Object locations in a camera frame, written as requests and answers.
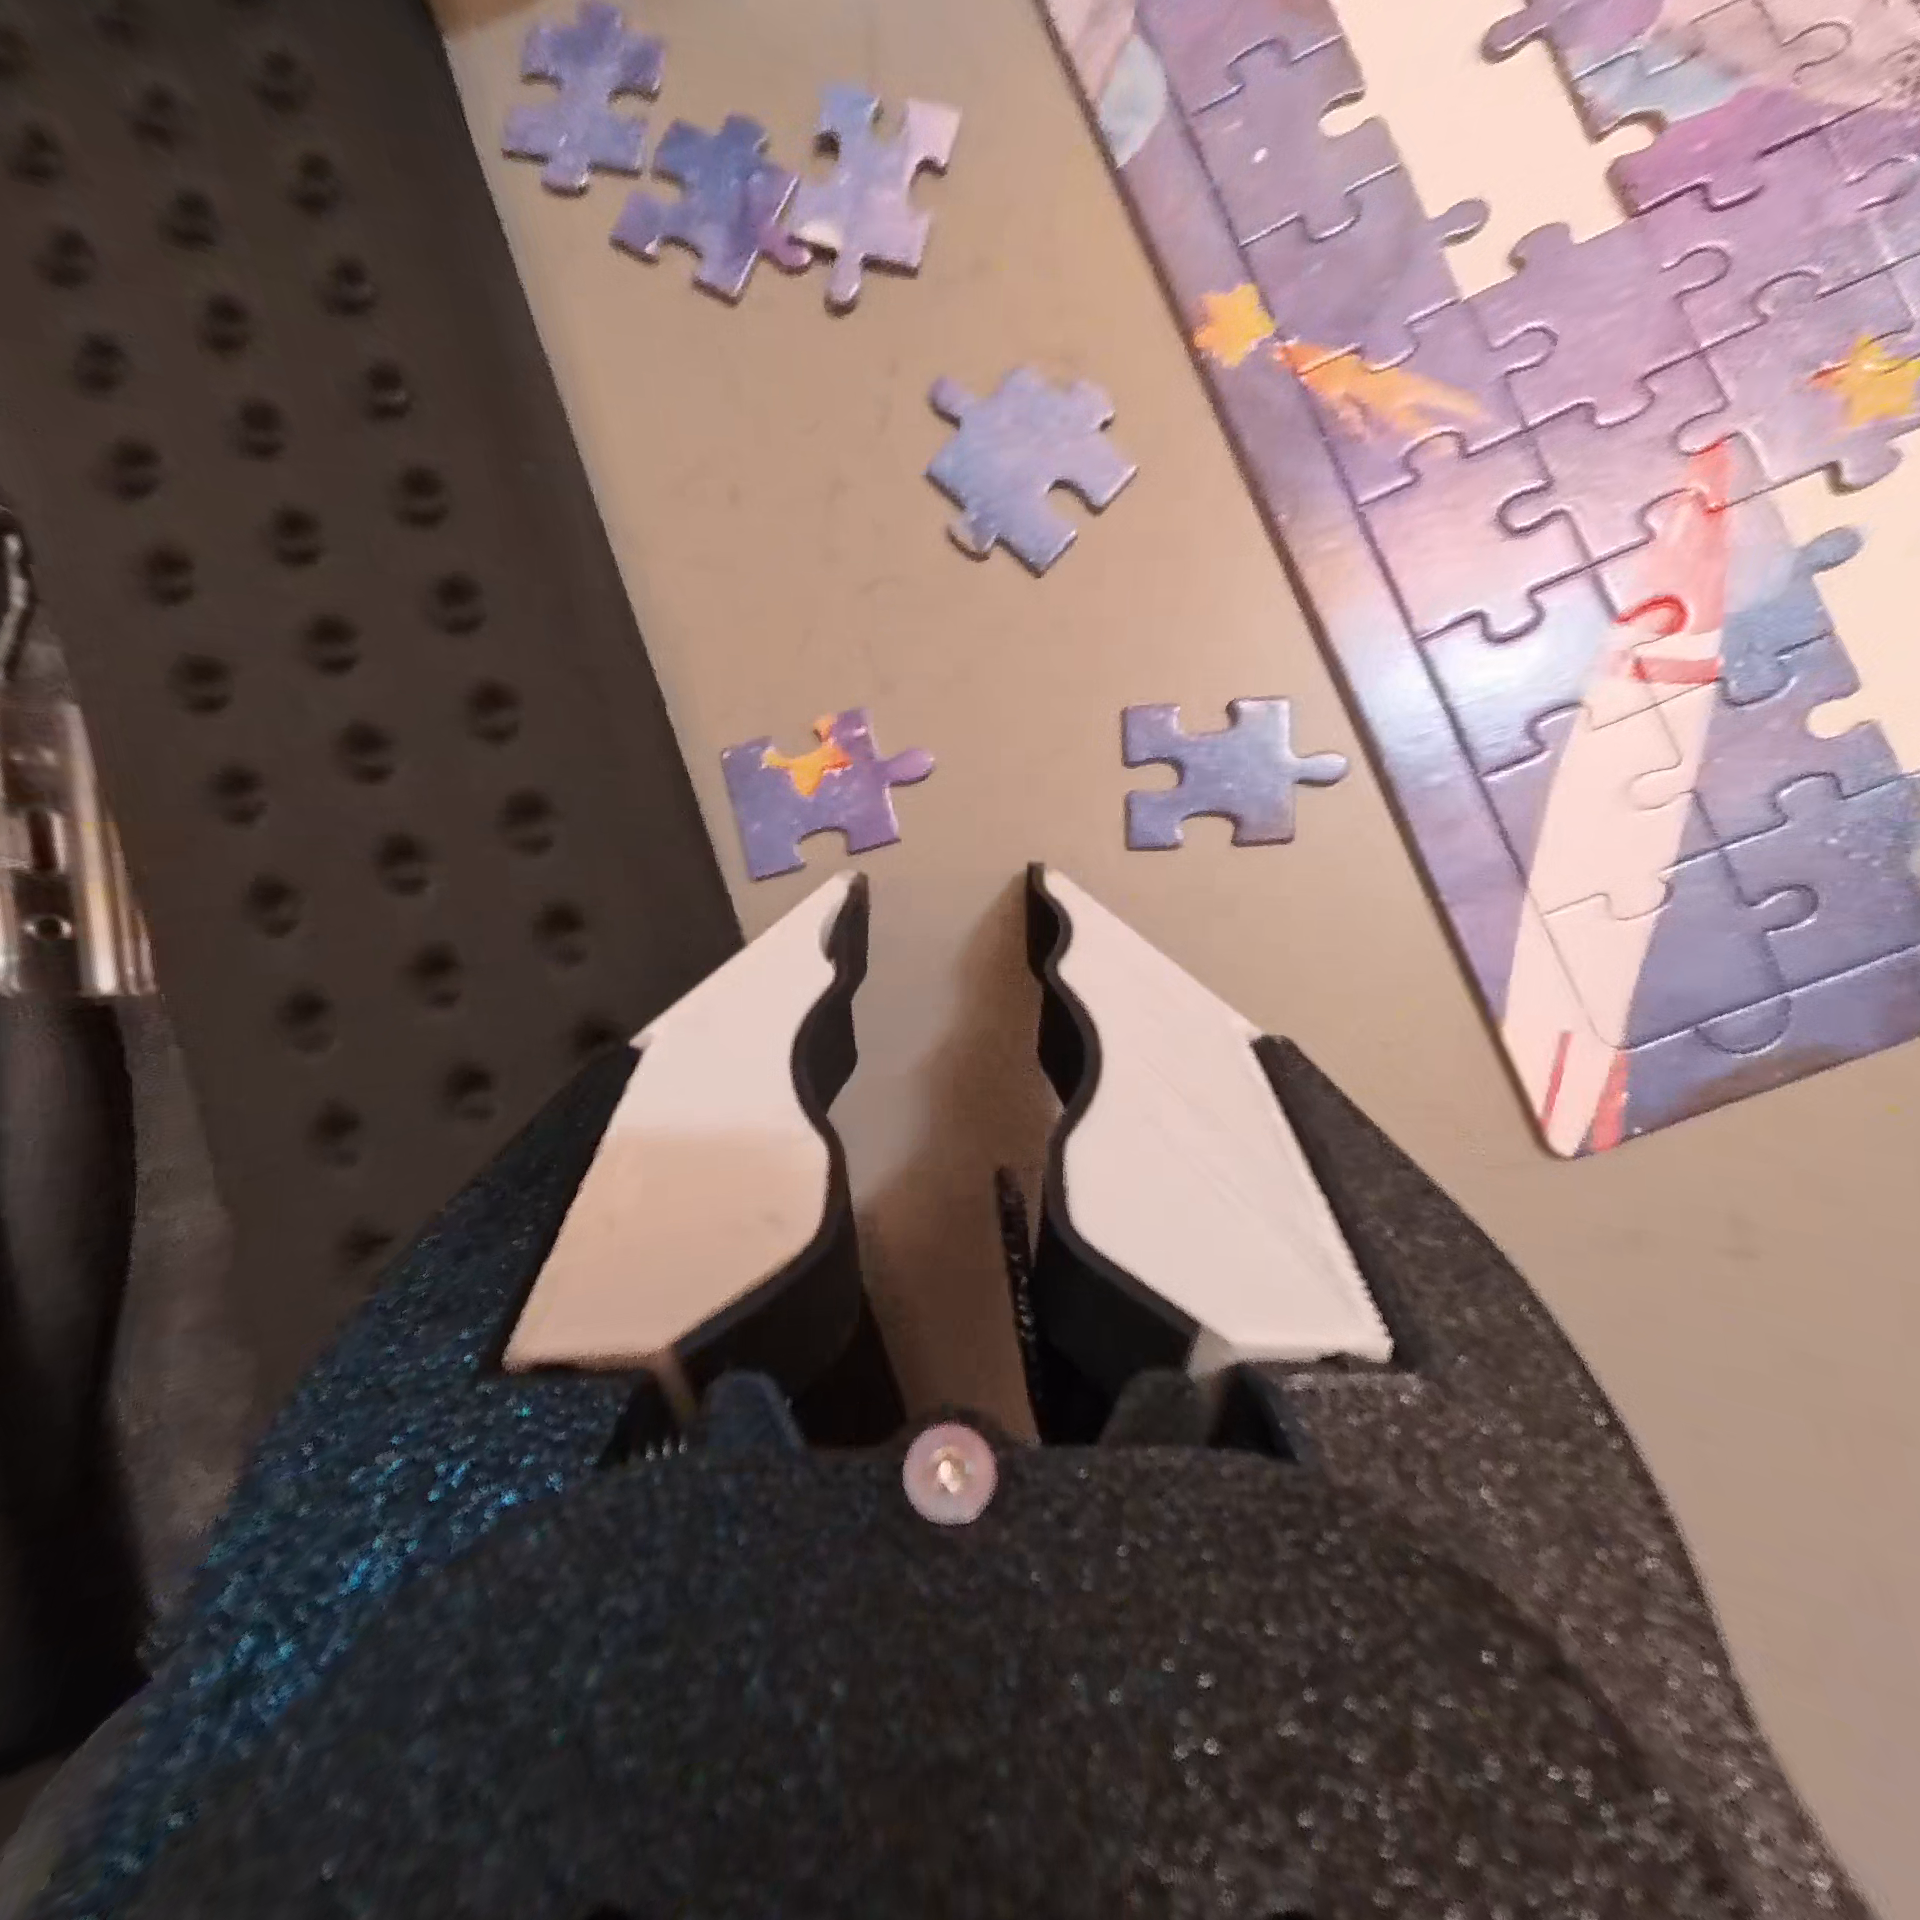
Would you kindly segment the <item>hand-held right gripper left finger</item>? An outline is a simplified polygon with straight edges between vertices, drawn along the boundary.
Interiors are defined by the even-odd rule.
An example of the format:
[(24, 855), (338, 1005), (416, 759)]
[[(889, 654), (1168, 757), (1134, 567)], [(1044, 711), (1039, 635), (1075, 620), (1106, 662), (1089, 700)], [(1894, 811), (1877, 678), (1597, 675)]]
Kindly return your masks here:
[(867, 946), (867, 878), (841, 873), (627, 1044), (508, 1375), (643, 1375), (687, 1410), (751, 1373), (804, 1424), (873, 1423), (873, 1307), (831, 1125)]

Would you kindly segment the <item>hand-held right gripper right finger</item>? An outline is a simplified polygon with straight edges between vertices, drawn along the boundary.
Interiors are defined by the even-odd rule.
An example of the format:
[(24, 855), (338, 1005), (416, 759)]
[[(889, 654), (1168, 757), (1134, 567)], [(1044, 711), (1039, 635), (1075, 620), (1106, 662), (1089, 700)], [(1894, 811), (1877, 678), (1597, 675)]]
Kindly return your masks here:
[(1055, 1107), (1024, 1282), (1045, 1417), (1104, 1421), (1148, 1376), (1389, 1365), (1255, 1022), (1045, 862), (1024, 959)]

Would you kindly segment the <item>blue jigsaw puzzle piece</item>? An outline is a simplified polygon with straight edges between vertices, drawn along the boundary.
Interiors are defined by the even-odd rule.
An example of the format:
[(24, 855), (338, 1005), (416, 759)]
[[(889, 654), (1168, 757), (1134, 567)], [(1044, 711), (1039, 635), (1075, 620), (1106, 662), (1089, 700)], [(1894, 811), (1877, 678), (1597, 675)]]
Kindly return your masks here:
[(907, 101), (891, 134), (877, 130), (880, 117), (877, 96), (827, 84), (814, 147), (830, 151), (830, 174), (796, 182), (781, 214), (804, 251), (830, 259), (824, 303), (833, 317), (857, 304), (866, 269), (919, 270), (932, 219), (916, 209), (914, 182), (948, 169), (961, 129), (961, 112), (938, 103)]
[(1054, 495), (1101, 514), (1139, 473), (1112, 441), (1112, 397), (1091, 381), (1017, 366), (988, 395), (940, 376), (925, 398), (952, 433), (924, 476), (952, 504), (948, 536), (969, 561), (1006, 550), (1042, 579), (1075, 541)]
[(555, 196), (583, 195), (595, 174), (635, 180), (650, 130), (619, 103), (654, 103), (664, 65), (664, 38), (635, 31), (616, 4), (581, 2), (566, 21), (534, 25), (521, 43), (519, 78), (549, 94), (508, 112), (501, 154), (537, 164), (539, 187)]
[(1341, 753), (1300, 753), (1286, 696), (1235, 696), (1220, 728), (1190, 733), (1174, 702), (1131, 704), (1120, 712), (1120, 763), (1128, 771), (1163, 766), (1174, 784), (1135, 789), (1121, 807), (1121, 843), (1129, 853), (1172, 853), (1185, 844), (1188, 821), (1229, 825), (1235, 848), (1289, 847), (1298, 833), (1298, 795), (1341, 783)]
[(664, 247), (680, 247), (695, 261), (692, 286), (726, 304), (745, 297), (761, 263), (780, 274), (804, 274), (812, 253), (785, 221), (800, 178), (767, 156), (767, 143), (761, 123), (740, 112), (717, 129), (673, 120), (652, 171), (677, 199), (630, 192), (610, 229), (610, 247), (643, 263), (656, 263)]

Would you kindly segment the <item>space jigsaw puzzle board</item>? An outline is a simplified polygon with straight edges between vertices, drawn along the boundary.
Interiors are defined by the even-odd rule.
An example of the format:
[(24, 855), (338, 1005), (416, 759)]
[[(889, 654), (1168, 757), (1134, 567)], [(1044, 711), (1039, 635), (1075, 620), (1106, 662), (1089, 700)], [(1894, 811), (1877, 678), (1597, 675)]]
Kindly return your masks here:
[(1042, 4), (1550, 1153), (1915, 1042), (1915, 4)]

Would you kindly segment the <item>beige desk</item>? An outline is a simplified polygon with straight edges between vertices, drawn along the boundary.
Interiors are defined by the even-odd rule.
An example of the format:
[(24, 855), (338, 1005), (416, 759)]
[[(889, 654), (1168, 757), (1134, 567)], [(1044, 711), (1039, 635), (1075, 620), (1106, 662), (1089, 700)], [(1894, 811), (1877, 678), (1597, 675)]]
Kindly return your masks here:
[[(1020, 1421), (993, 1170), (1034, 1191), (1021, 875), (1065, 871), (1263, 1035), (1308, 1057), (1546, 1298), (1682, 1524), (1757, 1718), (1882, 1917), (1915, 1917), (1915, 1048), (1602, 1159), (1544, 1153), (1428, 900), (1341, 689), (1250, 502), (1172, 307), (1037, 4), (627, 4), (665, 43), (657, 125), (753, 117), (796, 167), (824, 84), (959, 110), (924, 180), (924, 269), (827, 315), (821, 273), (737, 304), (677, 251), (610, 247), (619, 189), (547, 195), (501, 154), (518, 51), (568, 4), (435, 4), (472, 141), (564, 397), (635, 627), (751, 941), (845, 865), (745, 877), (717, 765), (833, 709), (930, 749), (902, 838), (864, 866), (857, 1068), (831, 1107), (861, 1266), (907, 1402)], [(941, 376), (1075, 378), (1138, 473), (1034, 579), (974, 561), (925, 468)], [(1134, 853), (1121, 712), (1190, 733), (1286, 699), (1289, 844), (1185, 822)]]

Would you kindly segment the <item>blue jigsaw piece orange mark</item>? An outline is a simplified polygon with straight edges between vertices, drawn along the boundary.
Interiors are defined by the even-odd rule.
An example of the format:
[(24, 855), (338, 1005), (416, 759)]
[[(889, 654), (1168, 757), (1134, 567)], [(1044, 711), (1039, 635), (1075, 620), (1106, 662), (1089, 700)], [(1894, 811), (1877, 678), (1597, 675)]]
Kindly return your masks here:
[(745, 877), (765, 882), (802, 871), (802, 844), (838, 835), (847, 855), (900, 843), (896, 790), (938, 768), (924, 746), (881, 753), (867, 709), (824, 715), (800, 754), (755, 736), (719, 754)]

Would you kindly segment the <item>black perforated pad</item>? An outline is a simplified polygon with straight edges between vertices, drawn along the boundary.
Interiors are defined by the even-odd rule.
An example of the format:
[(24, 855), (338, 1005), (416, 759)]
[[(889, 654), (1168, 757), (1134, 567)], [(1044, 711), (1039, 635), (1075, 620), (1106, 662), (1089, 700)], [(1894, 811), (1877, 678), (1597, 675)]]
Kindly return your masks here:
[(251, 1443), (740, 942), (425, 4), (4, 4), (4, 495), (228, 1229)]

